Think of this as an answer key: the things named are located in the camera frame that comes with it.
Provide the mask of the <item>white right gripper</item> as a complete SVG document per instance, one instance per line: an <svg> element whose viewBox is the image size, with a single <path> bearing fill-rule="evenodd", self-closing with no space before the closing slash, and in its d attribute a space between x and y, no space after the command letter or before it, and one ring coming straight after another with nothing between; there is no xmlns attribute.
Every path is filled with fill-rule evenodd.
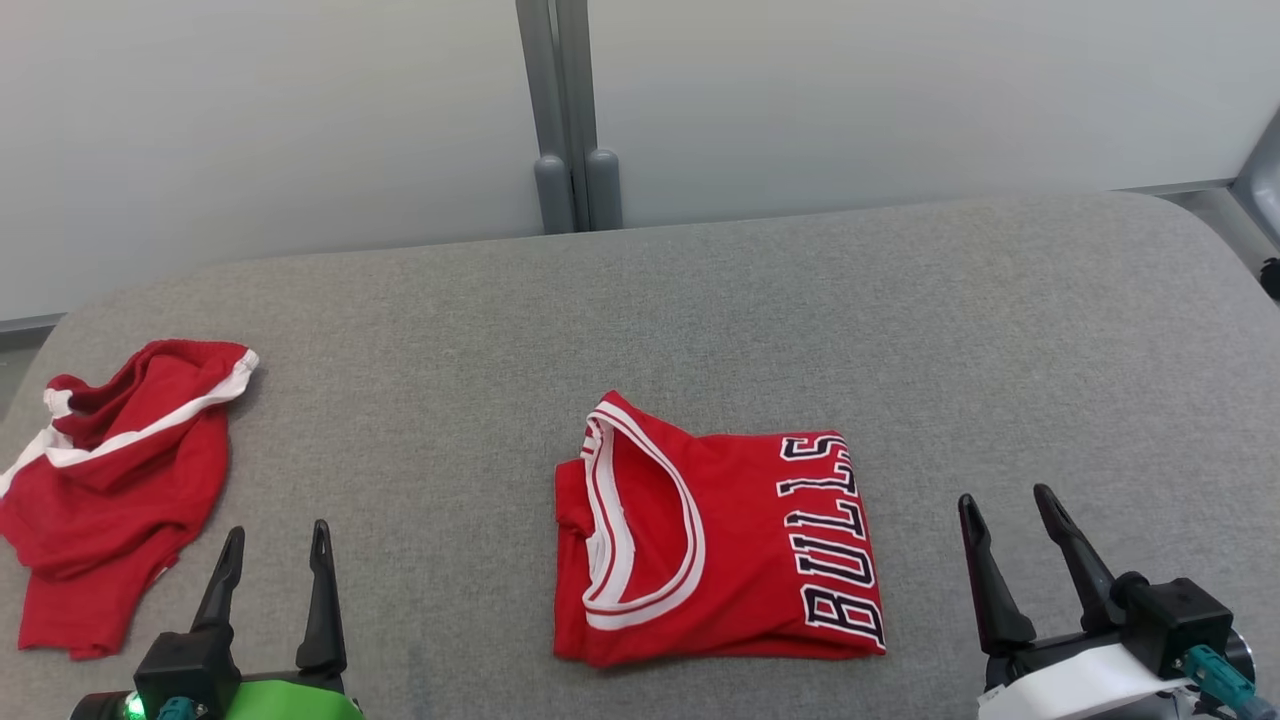
<svg viewBox="0 0 1280 720"><path fill-rule="evenodd" d="M1036 484L1039 518L1061 551L1082 606L1084 632L1123 625L1111 597L1115 575L1047 484ZM979 719L1192 719L1188 680L1162 679L1124 644L1078 646L1068 656L1014 676L1020 653L1034 651L1037 633L1018 607L992 552L988 524L973 495L961 495L957 512L979 644L989 659L987 689L977 703Z"/></svg>

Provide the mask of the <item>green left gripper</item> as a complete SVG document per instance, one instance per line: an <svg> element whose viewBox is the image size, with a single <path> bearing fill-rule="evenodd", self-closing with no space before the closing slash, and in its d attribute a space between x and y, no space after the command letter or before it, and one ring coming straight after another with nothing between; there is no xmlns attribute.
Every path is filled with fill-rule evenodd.
<svg viewBox="0 0 1280 720"><path fill-rule="evenodd" d="M234 635L230 609L241 582L244 542L243 527L228 532L191 624L192 633ZM342 678L347 669L346 634L332 533L324 519L314 523L308 566L314 577L308 615L294 655L300 671L244 675L224 719L364 719Z"/></svg>

